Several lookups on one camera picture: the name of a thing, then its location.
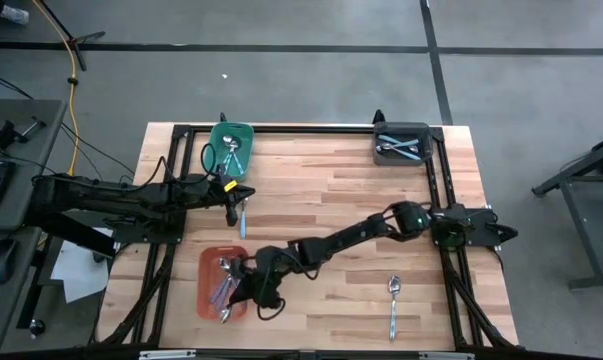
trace yellow cable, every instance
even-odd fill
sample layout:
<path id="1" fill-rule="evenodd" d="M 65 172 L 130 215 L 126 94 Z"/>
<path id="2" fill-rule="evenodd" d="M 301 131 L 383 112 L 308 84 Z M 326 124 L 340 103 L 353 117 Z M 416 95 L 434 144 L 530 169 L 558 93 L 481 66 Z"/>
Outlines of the yellow cable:
<path id="1" fill-rule="evenodd" d="M 46 18 L 46 20 L 48 20 L 50 25 L 52 25 L 52 27 L 54 28 L 54 31 L 56 31 L 57 34 L 59 35 L 59 37 L 61 38 L 61 41 L 63 41 L 63 45 L 65 45 L 65 49 L 68 51 L 68 55 L 70 55 L 70 62 L 72 63 L 72 76 L 70 77 L 70 79 L 71 79 L 71 81 L 73 81 L 75 83 L 72 83 L 72 82 L 70 83 L 69 107 L 70 107 L 70 118 L 72 119 L 72 126 L 74 127 L 74 133 L 76 134 L 76 137 L 74 138 L 74 152 L 72 154 L 72 162 L 70 163 L 70 169 L 68 169 L 68 175 L 74 176 L 74 166 L 77 161 L 77 149 L 79 148 L 79 128 L 77 127 L 77 119 L 74 116 L 74 92 L 75 92 L 76 79 L 77 79 L 77 68 L 74 63 L 74 55 L 72 55 L 72 50 L 70 49 L 70 45 L 68 45 L 68 42 L 65 40 L 65 37 L 61 33 L 61 30 L 59 30 L 59 28 L 54 23 L 54 21 L 52 21 L 50 16 L 48 16 L 48 13 L 45 10 L 43 10 L 43 8 L 41 7 L 41 5 L 39 5 L 39 2 L 37 0 L 32 0 L 32 3 L 34 4 L 34 6 L 37 7 L 37 9 L 39 9 L 39 12 Z"/>

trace computer mouse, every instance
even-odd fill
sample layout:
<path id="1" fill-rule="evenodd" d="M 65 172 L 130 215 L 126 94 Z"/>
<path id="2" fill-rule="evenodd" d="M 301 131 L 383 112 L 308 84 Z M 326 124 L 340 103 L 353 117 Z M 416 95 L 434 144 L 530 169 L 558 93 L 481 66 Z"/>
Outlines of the computer mouse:
<path id="1" fill-rule="evenodd" d="M 14 258 L 19 243 L 14 239 L 0 241 L 0 285 L 10 280 L 14 273 Z"/>

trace metal stand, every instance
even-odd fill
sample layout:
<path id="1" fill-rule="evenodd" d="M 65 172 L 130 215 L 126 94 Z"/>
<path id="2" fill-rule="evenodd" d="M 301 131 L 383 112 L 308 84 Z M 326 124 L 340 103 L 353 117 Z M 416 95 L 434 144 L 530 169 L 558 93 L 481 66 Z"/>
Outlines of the metal stand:
<path id="1" fill-rule="evenodd" d="M 603 286 L 603 238 L 591 235 L 593 230 L 587 216 L 583 215 L 584 206 L 579 206 L 575 199 L 573 184 L 589 182 L 603 182 L 601 176 L 585 176 L 603 165 L 603 141 L 592 148 L 592 152 L 574 165 L 561 171 L 559 174 L 543 182 L 543 184 L 532 189 L 537 196 L 543 196 L 553 189 L 561 189 L 561 193 L 570 210 L 572 221 L 577 229 L 581 243 L 585 249 L 590 266 L 594 272 L 593 277 L 576 279 L 568 282 L 570 290 L 585 289 L 589 287 Z"/>
<path id="2" fill-rule="evenodd" d="M 68 31 L 68 29 L 63 25 L 63 23 L 61 22 L 61 20 L 59 20 L 59 18 L 52 11 L 52 9 L 50 9 L 50 7 L 48 6 L 48 4 L 45 3 L 45 0 L 39 0 L 39 2 L 41 3 L 41 5 L 43 5 L 43 7 L 45 8 L 45 11 L 47 11 L 48 14 L 50 14 L 50 16 L 57 23 L 57 25 L 59 25 L 59 27 L 61 28 L 61 30 L 68 37 L 68 40 L 67 40 L 68 45 L 70 46 L 70 49 L 72 49 L 72 51 L 74 51 L 75 55 L 77 56 L 77 60 L 79 61 L 79 66 L 81 67 L 81 70 L 87 71 L 88 67 L 85 64 L 85 60 L 83 59 L 83 55 L 81 55 L 81 50 L 79 49 L 79 43 L 85 44 L 86 42 L 88 42 L 90 40 L 99 39 L 103 35 L 105 35 L 105 31 L 99 31 L 99 32 L 95 32 L 95 33 L 92 33 L 92 34 L 83 35 L 83 36 L 79 36 L 79 37 L 75 38 L 74 36 L 72 36 L 72 34 L 70 33 L 70 31 Z"/>

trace red tray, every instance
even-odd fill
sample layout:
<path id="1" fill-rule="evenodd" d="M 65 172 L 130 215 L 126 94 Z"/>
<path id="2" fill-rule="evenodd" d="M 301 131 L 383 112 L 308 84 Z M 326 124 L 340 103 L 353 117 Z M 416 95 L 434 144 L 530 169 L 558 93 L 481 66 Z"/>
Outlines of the red tray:
<path id="1" fill-rule="evenodd" d="M 203 319 L 219 321 L 219 315 L 210 304 L 210 297 L 221 284 L 228 273 L 219 266 L 219 259 L 224 257 L 228 260 L 234 257 L 248 257 L 248 252 L 240 246 L 221 246 L 205 249 L 199 257 L 199 279 L 197 285 L 197 314 Z M 229 321 L 243 316 L 248 309 L 246 302 L 235 304 L 232 307 L 232 316 Z"/>

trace gray desk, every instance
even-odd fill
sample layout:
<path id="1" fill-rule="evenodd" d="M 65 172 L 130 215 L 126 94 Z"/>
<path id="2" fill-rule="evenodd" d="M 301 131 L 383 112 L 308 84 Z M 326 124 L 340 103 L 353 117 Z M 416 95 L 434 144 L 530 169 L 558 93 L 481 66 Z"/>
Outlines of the gray desk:
<path id="1" fill-rule="evenodd" d="M 37 116 L 48 125 L 37 130 L 26 144 L 15 143 L 7 152 L 10 155 L 46 164 L 52 145 L 59 131 L 65 104 L 51 100 L 0 100 L 0 126 L 5 120 L 12 121 L 18 130 L 31 123 L 31 117 Z M 32 194 L 32 176 L 39 175 L 42 169 L 36 165 L 18 163 L 6 197 L 0 205 L 0 240 L 9 235 L 23 221 L 25 211 Z M 41 230 L 25 228 L 16 232 L 12 238 L 19 242 L 16 255 L 16 268 L 12 279 L 0 285 L 0 346 L 10 323 L 21 289 L 28 277 L 28 269 L 36 251 Z"/>

